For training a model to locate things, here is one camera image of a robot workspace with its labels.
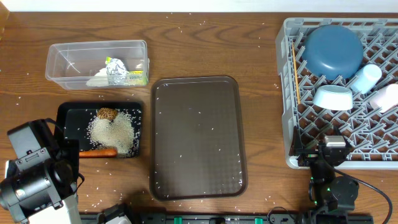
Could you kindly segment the pile of rice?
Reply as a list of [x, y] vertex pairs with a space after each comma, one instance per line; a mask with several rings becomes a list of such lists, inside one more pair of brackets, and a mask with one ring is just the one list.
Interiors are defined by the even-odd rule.
[[134, 157], [139, 148], [141, 122], [127, 111], [119, 111], [112, 120], [95, 116], [89, 123], [87, 136], [93, 149], [114, 148], [118, 157]]

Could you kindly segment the orange carrot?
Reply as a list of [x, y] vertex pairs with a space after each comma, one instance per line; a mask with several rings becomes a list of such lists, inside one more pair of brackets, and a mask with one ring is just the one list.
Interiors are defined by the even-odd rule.
[[116, 157], [117, 155], [118, 151], [115, 148], [95, 149], [91, 151], [81, 151], [79, 153], [80, 158], [107, 158]]

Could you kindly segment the brown dried mushroom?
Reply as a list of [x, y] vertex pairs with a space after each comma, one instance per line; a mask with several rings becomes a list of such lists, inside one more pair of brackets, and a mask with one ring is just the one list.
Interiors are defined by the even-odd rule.
[[118, 115], [118, 111], [111, 108], [101, 108], [98, 110], [96, 116], [99, 119], [107, 119], [109, 121], [114, 120]]

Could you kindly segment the light blue plastic cup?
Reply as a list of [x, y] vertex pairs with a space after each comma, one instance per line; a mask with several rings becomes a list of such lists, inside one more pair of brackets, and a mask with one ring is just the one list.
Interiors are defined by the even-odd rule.
[[357, 79], [351, 85], [354, 92], [366, 94], [382, 77], [382, 70], [375, 64], [367, 64], [355, 74]]

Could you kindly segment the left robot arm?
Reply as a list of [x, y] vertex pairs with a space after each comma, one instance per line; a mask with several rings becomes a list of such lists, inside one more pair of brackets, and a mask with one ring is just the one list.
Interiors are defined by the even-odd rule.
[[125, 204], [99, 213], [79, 212], [77, 190], [85, 180], [79, 172], [79, 143], [57, 139], [49, 128], [52, 122], [37, 119], [7, 132], [17, 157], [6, 163], [2, 208], [20, 224], [132, 223]]

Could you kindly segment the white plastic cup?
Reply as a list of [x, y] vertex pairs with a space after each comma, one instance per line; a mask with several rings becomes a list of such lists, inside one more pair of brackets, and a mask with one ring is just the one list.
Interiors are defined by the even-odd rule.
[[385, 113], [397, 105], [397, 84], [390, 84], [380, 90], [370, 99], [369, 104], [373, 109], [380, 108], [380, 113]]

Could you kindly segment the dark blue plate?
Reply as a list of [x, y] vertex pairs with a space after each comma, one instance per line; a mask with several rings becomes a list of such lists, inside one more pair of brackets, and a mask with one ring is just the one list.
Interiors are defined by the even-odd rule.
[[327, 80], [338, 76], [351, 78], [363, 59], [359, 37], [343, 26], [321, 26], [309, 34], [303, 46], [302, 58], [307, 62], [307, 70]]

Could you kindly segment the aluminium foil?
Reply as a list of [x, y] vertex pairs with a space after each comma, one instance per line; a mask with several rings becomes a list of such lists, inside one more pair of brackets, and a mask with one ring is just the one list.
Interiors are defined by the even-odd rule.
[[125, 85], [129, 72], [123, 61], [118, 58], [107, 57], [105, 64], [109, 85]]

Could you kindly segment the light blue bowl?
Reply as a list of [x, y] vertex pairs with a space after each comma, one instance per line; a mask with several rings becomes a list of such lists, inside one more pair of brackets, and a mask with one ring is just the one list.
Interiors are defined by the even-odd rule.
[[323, 85], [315, 92], [313, 104], [328, 110], [346, 111], [353, 108], [353, 94], [343, 86]]

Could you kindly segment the white napkin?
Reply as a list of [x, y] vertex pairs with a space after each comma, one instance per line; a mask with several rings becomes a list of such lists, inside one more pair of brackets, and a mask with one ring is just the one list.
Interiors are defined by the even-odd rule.
[[109, 85], [107, 69], [102, 68], [98, 73], [91, 77], [87, 82], [87, 86], [104, 87]]

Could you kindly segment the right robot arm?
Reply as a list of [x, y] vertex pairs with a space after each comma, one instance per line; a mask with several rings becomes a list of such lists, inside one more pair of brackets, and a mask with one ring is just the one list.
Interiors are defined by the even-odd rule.
[[337, 127], [332, 135], [324, 135], [310, 149], [305, 149], [299, 129], [294, 128], [289, 155], [297, 157], [299, 167], [310, 169], [308, 197], [315, 204], [315, 208], [297, 215], [295, 223], [348, 223], [348, 212], [355, 208], [359, 184], [343, 175], [337, 177], [335, 167], [346, 160], [351, 150]]

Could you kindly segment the yellow green snack wrapper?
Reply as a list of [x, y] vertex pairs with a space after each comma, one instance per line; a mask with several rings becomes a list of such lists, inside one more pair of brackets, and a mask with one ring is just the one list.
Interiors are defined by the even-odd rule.
[[126, 78], [126, 84], [125, 85], [118, 85], [118, 86], [135, 86], [135, 85], [147, 85], [147, 77], [144, 74], [143, 70], [134, 70], [134, 71], [128, 71], [128, 75]]

